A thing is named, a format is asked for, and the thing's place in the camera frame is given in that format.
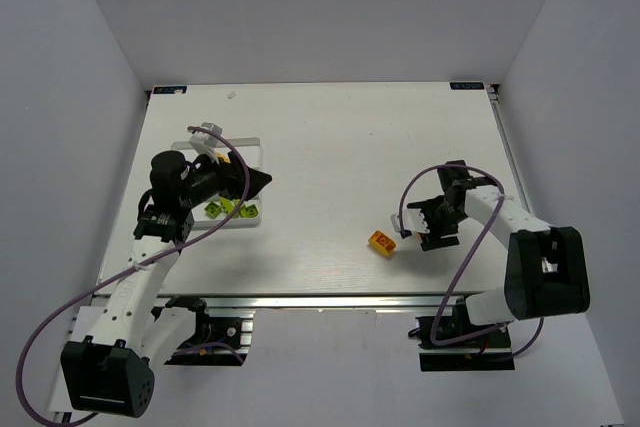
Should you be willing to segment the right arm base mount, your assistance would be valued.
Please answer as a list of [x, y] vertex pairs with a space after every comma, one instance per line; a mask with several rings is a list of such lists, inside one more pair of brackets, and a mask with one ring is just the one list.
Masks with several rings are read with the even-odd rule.
[[421, 372], [489, 372], [515, 369], [515, 362], [511, 357], [511, 339], [506, 329], [462, 343], [436, 346], [429, 337], [434, 320], [434, 317], [417, 317], [416, 326], [407, 333], [409, 339], [418, 342]]

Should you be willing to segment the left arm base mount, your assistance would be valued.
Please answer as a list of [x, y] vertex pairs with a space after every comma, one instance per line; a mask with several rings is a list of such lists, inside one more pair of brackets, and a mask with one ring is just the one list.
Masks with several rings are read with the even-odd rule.
[[248, 314], [207, 311], [196, 315], [195, 333], [166, 365], [193, 367], [240, 367], [251, 345], [253, 319]]

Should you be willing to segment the small dark green lego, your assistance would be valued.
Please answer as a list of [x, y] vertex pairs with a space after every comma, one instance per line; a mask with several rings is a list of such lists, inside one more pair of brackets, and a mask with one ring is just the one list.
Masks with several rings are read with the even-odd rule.
[[209, 218], [215, 219], [222, 213], [222, 208], [217, 202], [211, 201], [204, 207], [204, 212]]

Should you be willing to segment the long orange lego brick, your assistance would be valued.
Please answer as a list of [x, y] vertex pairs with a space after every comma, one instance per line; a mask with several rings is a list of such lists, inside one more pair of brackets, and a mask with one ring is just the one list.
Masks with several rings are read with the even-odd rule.
[[222, 153], [217, 153], [216, 154], [216, 158], [221, 162], [225, 162], [225, 163], [229, 163], [230, 162], [229, 157], [227, 155], [222, 154]]

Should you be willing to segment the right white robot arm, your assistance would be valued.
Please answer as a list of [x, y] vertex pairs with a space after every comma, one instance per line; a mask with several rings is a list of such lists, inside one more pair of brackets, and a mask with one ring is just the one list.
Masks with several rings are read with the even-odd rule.
[[473, 326], [506, 324], [586, 312], [591, 303], [581, 234], [556, 227], [509, 199], [500, 181], [463, 161], [436, 165], [441, 194], [402, 200], [392, 217], [403, 238], [416, 235], [423, 251], [456, 246], [459, 226], [482, 227], [463, 260], [468, 265], [482, 240], [492, 235], [507, 252], [502, 286], [463, 300]]

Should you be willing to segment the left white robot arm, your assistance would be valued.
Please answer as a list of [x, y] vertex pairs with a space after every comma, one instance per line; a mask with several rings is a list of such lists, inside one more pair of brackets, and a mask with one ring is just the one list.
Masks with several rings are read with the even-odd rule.
[[140, 199], [132, 252], [100, 317], [80, 341], [69, 341], [60, 362], [71, 406], [138, 418], [148, 408], [158, 366], [196, 333], [197, 314], [170, 306], [151, 316], [168, 273], [186, 245], [195, 207], [216, 195], [251, 200], [272, 180], [245, 167], [239, 155], [201, 153], [188, 161], [177, 150], [151, 160], [151, 187]]

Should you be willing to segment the orange curved lego brick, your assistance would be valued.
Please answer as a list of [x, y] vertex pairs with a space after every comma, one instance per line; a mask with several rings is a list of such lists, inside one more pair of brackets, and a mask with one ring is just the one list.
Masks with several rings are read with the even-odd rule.
[[397, 247], [396, 242], [380, 230], [376, 230], [369, 237], [368, 244], [374, 251], [385, 258], [392, 257]]

